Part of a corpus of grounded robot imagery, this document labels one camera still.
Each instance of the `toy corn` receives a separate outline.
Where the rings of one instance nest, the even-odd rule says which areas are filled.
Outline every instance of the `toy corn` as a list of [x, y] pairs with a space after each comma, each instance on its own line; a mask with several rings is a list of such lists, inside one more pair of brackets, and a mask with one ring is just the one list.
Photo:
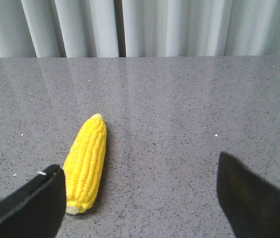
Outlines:
[[106, 152], [107, 128], [101, 114], [81, 127], [63, 166], [66, 178], [66, 213], [83, 213], [94, 204]]

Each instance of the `yellow corn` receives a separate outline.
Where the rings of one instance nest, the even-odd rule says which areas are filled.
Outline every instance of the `yellow corn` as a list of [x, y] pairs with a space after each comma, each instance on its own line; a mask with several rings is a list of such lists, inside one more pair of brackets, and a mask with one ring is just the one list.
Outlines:
[[101, 114], [81, 127], [63, 166], [66, 178], [66, 213], [83, 213], [94, 204], [106, 152], [107, 128]]

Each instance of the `gray countertop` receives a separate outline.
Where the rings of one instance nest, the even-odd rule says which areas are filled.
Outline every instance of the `gray countertop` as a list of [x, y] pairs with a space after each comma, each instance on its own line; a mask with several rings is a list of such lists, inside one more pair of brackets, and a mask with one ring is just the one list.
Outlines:
[[58, 238], [233, 237], [221, 151], [280, 187], [280, 56], [0, 59], [0, 199], [62, 166], [94, 113], [108, 127], [98, 198]]

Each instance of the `granite table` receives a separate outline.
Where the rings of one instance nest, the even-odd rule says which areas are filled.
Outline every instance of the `granite table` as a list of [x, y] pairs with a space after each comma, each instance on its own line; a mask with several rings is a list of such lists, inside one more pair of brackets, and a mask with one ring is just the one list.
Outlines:
[[0, 59], [0, 199], [62, 166], [94, 113], [108, 127], [99, 195], [58, 238], [233, 237], [221, 151], [280, 187], [280, 56]]

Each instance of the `curtain fold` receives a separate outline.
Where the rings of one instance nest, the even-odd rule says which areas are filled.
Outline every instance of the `curtain fold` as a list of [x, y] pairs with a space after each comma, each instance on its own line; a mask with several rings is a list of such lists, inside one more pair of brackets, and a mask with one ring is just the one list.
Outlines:
[[0, 0], [0, 57], [280, 55], [280, 0]]

